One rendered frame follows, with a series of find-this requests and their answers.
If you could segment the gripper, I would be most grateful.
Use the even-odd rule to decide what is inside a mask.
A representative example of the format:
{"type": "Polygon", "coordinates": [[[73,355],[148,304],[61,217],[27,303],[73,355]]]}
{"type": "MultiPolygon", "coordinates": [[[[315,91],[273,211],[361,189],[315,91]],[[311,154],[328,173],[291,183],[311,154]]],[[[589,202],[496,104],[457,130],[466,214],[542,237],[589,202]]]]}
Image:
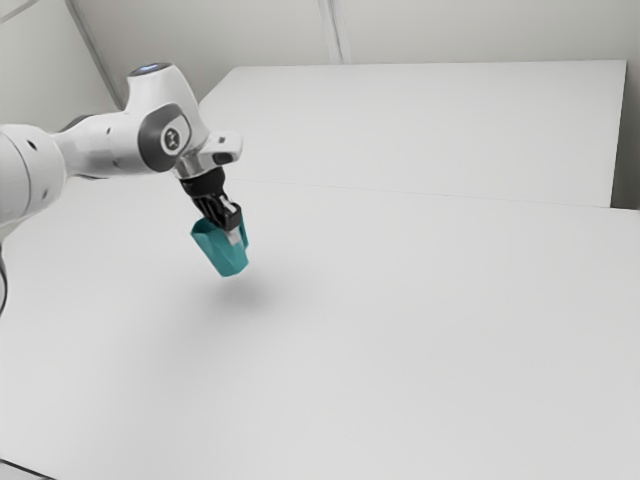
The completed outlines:
{"type": "Polygon", "coordinates": [[[222,228],[230,245],[236,245],[241,242],[242,212],[227,198],[225,180],[224,169],[214,168],[199,176],[181,179],[180,184],[202,216],[222,228]]]}

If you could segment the teal faceted mug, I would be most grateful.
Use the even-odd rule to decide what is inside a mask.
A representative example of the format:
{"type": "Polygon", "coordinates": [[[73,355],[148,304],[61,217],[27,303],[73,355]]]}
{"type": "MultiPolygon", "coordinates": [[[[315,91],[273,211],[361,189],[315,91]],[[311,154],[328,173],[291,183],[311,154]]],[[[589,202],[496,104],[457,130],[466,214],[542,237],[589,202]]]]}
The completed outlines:
{"type": "Polygon", "coordinates": [[[231,232],[206,218],[201,218],[192,227],[191,237],[222,277],[231,277],[244,270],[249,260],[246,250],[249,246],[244,220],[231,232]]]}

